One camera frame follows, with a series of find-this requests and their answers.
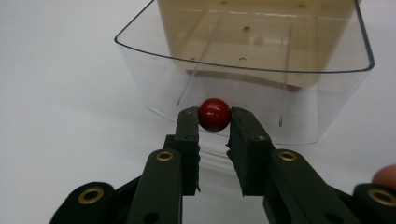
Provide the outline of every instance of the red ball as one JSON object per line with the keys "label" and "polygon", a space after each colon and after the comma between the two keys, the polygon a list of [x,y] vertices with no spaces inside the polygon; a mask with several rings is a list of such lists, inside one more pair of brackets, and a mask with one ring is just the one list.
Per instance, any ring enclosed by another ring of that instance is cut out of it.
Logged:
{"label": "red ball", "polygon": [[198,108],[199,124],[205,130],[215,133],[227,127],[231,120],[230,107],[218,98],[205,100]]}

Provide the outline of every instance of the white surface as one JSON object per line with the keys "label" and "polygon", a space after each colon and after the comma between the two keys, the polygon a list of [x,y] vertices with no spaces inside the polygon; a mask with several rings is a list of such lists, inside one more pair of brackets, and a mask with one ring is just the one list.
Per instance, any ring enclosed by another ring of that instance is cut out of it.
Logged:
{"label": "white surface", "polygon": [[[143,106],[113,42],[147,2],[0,2],[0,223],[48,223],[73,189],[91,181],[120,187],[174,132],[174,123]],[[393,0],[362,1],[375,69],[318,143],[289,147],[348,193],[396,162],[394,8]],[[225,142],[201,135],[204,150]],[[206,168],[203,174],[204,184],[216,180]],[[189,207],[199,206],[191,200]],[[207,217],[229,223],[211,216],[246,209],[220,202],[186,213],[202,223]],[[251,206],[262,211],[260,203]]]}

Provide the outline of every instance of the clear plastic bin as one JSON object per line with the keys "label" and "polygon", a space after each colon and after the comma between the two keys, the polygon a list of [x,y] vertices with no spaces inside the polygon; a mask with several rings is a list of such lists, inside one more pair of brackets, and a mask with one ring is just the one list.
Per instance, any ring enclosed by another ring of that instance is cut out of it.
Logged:
{"label": "clear plastic bin", "polygon": [[318,141],[374,67],[356,0],[153,0],[116,42],[151,111],[218,97],[276,144]]}

